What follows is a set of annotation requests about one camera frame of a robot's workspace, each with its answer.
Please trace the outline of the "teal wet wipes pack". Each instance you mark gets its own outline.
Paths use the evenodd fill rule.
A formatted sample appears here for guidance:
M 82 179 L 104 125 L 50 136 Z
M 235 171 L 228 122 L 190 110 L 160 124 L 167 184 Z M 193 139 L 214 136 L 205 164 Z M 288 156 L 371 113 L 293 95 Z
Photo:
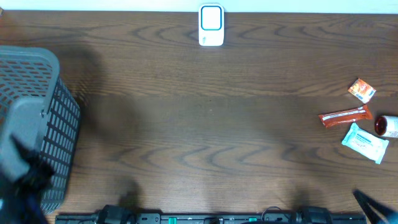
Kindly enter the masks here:
M 356 123 L 353 123 L 341 144 L 360 153 L 376 164 L 380 164 L 389 145 L 389 141 L 376 137 L 361 129 Z

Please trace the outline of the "green lid jar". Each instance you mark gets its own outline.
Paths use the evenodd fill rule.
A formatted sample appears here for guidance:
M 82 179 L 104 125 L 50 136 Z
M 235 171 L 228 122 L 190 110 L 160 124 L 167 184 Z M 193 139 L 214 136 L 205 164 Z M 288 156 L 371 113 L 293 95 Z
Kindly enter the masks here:
M 397 124 L 398 117 L 396 116 L 380 116 L 376 119 L 374 129 L 379 136 L 387 138 L 397 138 Z

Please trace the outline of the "red chocolate bar wrapper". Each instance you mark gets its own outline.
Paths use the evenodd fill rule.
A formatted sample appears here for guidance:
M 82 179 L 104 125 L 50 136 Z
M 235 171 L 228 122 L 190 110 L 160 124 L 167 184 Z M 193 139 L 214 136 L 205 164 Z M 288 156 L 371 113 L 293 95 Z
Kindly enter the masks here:
M 345 123 L 353 123 L 363 119 L 373 119 L 373 115 L 371 114 L 367 105 L 363 105 L 350 110 L 320 114 L 318 115 L 318 117 L 326 128 Z

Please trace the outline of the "orange small box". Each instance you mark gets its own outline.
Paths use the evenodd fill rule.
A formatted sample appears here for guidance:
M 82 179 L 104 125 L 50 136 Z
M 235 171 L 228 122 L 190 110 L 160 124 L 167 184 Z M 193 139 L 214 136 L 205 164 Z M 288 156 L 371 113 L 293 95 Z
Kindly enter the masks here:
M 364 104 L 368 103 L 376 93 L 371 85 L 358 78 L 349 88 L 348 92 L 357 97 Z

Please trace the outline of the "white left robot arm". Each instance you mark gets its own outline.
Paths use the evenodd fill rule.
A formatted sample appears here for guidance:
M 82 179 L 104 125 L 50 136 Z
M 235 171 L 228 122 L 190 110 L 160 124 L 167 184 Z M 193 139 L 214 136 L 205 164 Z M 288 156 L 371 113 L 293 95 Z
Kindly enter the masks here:
M 38 152 L 29 149 L 17 137 L 12 135 L 11 140 L 18 156 L 29 164 L 29 170 L 1 197 L 1 224 L 47 224 L 40 207 L 41 194 L 51 186 L 50 179 L 55 171 Z

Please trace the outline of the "white barcode scanner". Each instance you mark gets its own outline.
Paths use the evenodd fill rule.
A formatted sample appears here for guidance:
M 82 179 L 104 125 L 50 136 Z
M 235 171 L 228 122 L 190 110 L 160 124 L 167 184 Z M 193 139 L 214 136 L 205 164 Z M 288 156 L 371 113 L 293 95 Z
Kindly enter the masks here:
M 219 47 L 224 43 L 224 8 L 208 3 L 198 10 L 198 42 L 204 47 Z

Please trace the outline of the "grey plastic basket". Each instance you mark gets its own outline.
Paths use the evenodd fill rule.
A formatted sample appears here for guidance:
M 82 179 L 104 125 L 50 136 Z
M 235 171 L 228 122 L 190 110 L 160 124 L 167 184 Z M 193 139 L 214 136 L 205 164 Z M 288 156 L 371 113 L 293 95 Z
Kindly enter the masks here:
M 35 47 L 1 46 L 1 183 L 29 170 L 12 137 L 38 152 L 54 175 L 41 195 L 45 214 L 61 206 L 80 130 L 80 107 L 60 78 L 58 58 Z

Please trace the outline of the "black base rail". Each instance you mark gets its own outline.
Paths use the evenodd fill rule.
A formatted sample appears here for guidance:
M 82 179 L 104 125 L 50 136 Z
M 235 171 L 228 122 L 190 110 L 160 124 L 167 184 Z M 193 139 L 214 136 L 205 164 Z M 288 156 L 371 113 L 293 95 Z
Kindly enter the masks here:
M 297 211 L 269 207 L 262 213 L 134 213 L 107 205 L 94 213 L 65 213 L 55 224 L 366 224 L 360 213 L 331 213 L 320 207 L 301 207 Z

